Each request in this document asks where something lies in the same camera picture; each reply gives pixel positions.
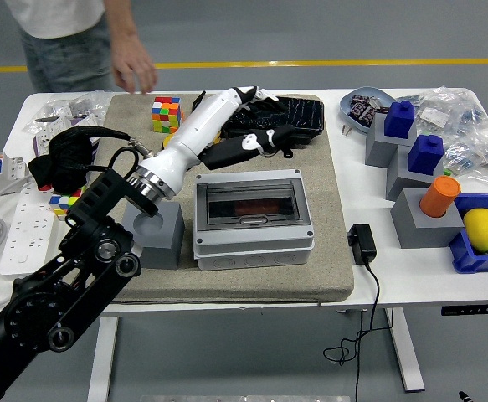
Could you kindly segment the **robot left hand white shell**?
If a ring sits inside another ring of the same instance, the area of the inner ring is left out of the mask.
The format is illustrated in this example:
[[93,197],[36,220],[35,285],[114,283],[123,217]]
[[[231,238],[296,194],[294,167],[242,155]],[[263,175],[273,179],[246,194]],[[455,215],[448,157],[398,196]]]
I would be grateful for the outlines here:
[[188,116],[162,151],[139,164],[134,176],[152,184],[162,181],[176,195],[182,190],[187,170],[199,164],[198,155],[213,143],[236,111],[255,102],[278,100],[257,86],[233,87],[210,96]]

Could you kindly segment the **person's left hand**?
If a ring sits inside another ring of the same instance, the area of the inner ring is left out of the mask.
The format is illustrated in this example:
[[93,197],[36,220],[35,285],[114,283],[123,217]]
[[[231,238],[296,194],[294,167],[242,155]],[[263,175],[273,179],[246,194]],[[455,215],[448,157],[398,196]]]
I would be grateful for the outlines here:
[[118,87],[128,93],[152,91],[157,84],[156,67],[135,36],[115,39],[110,47],[112,73]]

